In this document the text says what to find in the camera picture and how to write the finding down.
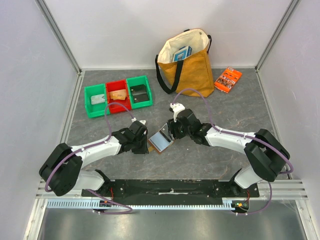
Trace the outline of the brown leather card holder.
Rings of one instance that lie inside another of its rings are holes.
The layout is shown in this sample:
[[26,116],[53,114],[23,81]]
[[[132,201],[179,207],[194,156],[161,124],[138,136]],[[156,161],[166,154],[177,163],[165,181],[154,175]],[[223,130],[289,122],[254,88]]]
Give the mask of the brown leather card holder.
[[173,137],[170,133],[169,126],[165,123],[155,134],[153,134],[149,139],[148,143],[154,150],[161,154],[173,143]]

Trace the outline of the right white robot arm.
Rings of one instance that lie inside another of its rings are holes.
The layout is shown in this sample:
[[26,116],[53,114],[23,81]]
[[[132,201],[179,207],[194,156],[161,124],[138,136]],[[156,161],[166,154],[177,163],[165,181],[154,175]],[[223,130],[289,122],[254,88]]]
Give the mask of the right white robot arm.
[[251,185],[262,180],[274,182],[289,167],[290,154],[266,129],[258,132],[239,132],[202,123],[193,111],[182,104],[170,106],[173,118],[167,121],[168,133],[173,140],[189,136],[196,144],[221,147],[246,155],[250,165],[240,169],[232,177],[229,191],[235,197],[242,196]]

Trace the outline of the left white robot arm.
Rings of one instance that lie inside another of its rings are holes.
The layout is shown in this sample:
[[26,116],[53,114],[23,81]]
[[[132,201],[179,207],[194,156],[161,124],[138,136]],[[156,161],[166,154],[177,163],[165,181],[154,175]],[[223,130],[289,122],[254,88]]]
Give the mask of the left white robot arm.
[[58,144],[39,170],[45,181],[44,190],[61,197],[72,190],[93,190],[98,196],[110,191],[109,178],[101,170],[86,171],[84,167],[106,157],[122,153],[148,154],[148,129],[145,120],[132,119],[130,127],[114,131],[87,144]]

